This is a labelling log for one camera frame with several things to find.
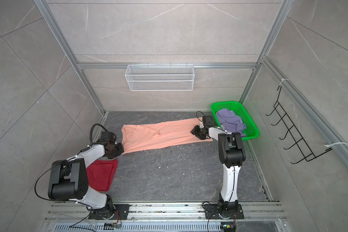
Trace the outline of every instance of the cable tie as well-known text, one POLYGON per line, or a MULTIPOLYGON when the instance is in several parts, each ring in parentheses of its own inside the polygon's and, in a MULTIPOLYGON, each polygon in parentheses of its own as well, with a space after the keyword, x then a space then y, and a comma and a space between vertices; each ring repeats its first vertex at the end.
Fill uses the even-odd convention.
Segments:
POLYGON ((332 143, 332 144, 326 144, 326 145, 324 145, 324 146, 325 146, 325 147, 331 147, 331 146, 337 145, 337 144, 346 144, 346 145, 348 145, 347 142, 335 142, 335 143, 332 143))
POLYGON ((282 79, 281 79, 281 82, 280 82, 280 84, 279 84, 279 85, 281 85, 281 84, 282 84, 282 82, 283 82, 284 80, 288 80, 288 79, 284 79, 284 78, 282 78, 282 79))

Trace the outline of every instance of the white wire basket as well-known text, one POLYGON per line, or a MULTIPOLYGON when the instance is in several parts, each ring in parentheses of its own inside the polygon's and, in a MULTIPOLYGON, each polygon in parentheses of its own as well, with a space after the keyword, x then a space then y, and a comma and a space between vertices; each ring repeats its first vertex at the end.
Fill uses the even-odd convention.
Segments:
POLYGON ((193 65, 128 65, 125 72, 131 91, 193 90, 193 65))

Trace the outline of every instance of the green basket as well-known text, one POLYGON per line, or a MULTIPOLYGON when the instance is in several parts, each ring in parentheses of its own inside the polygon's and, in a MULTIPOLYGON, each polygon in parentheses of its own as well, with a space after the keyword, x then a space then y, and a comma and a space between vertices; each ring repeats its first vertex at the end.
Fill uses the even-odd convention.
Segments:
POLYGON ((248 141, 251 138, 256 138, 259 136, 259 129, 256 127, 254 121, 251 119, 250 115, 243 107, 243 105, 237 101, 222 101, 213 103, 211 106, 213 117, 218 126, 220 126, 219 121, 215 113, 221 109, 233 110, 233 112, 242 118, 243 123, 246 124, 246 129, 243 131, 246 137, 242 138, 242 141, 248 141))

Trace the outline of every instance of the black wire rack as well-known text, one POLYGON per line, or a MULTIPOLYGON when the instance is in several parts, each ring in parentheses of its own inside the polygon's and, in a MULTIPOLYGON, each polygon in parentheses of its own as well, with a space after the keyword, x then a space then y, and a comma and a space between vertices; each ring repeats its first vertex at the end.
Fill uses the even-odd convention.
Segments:
POLYGON ((271 125, 272 125, 272 126, 276 126, 277 124, 279 124, 279 123, 282 121, 283 124, 285 125, 286 129, 288 129, 287 132, 286 132, 286 134, 285 134, 285 136, 284 136, 283 138, 279 138, 279 139, 280 139, 280 140, 284 140, 284 139, 286 138, 286 136, 288 135, 288 133, 290 133, 292 139, 294 140, 294 144, 293 144, 293 145, 291 145, 289 148, 285 148, 285 147, 284 147, 283 149, 289 150, 289 149, 292 148, 293 146, 297 145, 299 151, 302 153, 302 155, 303 155, 304 158, 302 158, 301 160, 299 160, 299 161, 297 161, 297 162, 295 162, 295 163, 293 163, 293 162, 291 162, 291 163, 292 163, 292 164, 297 164, 297 163, 299 163, 299 162, 301 162, 301 161, 303 161, 303 160, 306 160, 307 162, 309 162, 309 161, 314 160, 314 159, 320 157, 321 155, 323 155, 323 154, 325 154, 325 153, 331 151, 332 148, 328 148, 328 149, 326 149, 323 153, 321 153, 320 155, 315 155, 315 154, 313 153, 313 151, 311 150, 311 148, 308 146, 307 142, 306 142, 305 139, 303 138, 302 134, 300 133, 300 131, 298 130, 298 128, 295 126, 294 122, 291 120, 291 118, 289 117, 289 115, 286 113, 286 111, 283 109, 282 105, 281 105, 281 104, 279 103, 279 101, 278 101, 278 98, 280 97, 280 93, 281 93, 281 86, 279 86, 279 87, 277 88, 277 91, 279 91, 279 92, 278 92, 277 100, 276 100, 275 104, 273 105, 274 109, 273 109, 273 111, 272 111, 270 114, 266 114, 266 116, 270 116, 273 112, 276 111, 277 114, 278 114, 279 117, 280 117, 280 120, 279 120, 276 124, 271 124, 271 125), (283 115, 282 115, 282 116, 281 116, 281 114, 277 111, 277 107, 278 107, 278 106, 280 106, 281 109, 283 110, 283 115), (288 118, 288 120, 290 120, 292 126, 291 126, 291 127, 288 127, 288 126, 287 126, 287 122, 288 122, 288 121, 284 121, 283 118, 285 118, 285 120, 287 120, 286 118, 288 118), (291 130, 292 130, 293 128, 296 129, 296 131, 299 133, 299 136, 300 136, 299 139, 295 138, 295 137, 293 136, 293 134, 291 133, 291 130), (306 146, 308 147, 309 152, 310 152, 309 155, 304 155, 304 152, 302 151, 301 146, 298 144, 300 141, 304 142, 304 143, 306 144, 306 146))

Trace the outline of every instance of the marble floor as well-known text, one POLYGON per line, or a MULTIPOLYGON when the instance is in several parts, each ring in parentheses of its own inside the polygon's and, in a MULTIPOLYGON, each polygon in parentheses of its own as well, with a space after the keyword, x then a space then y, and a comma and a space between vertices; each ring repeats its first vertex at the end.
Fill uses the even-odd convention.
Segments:
MULTIPOLYGON (((117 142, 121 142, 124 124, 194 117, 195 112, 112 111, 104 126, 116 133, 117 142)), ((113 200, 216 201, 222 189, 223 167, 218 158, 217 141, 132 152, 118 157, 118 161, 107 192, 113 200)), ((239 173, 237 195, 241 202, 267 201, 248 151, 239 173)))

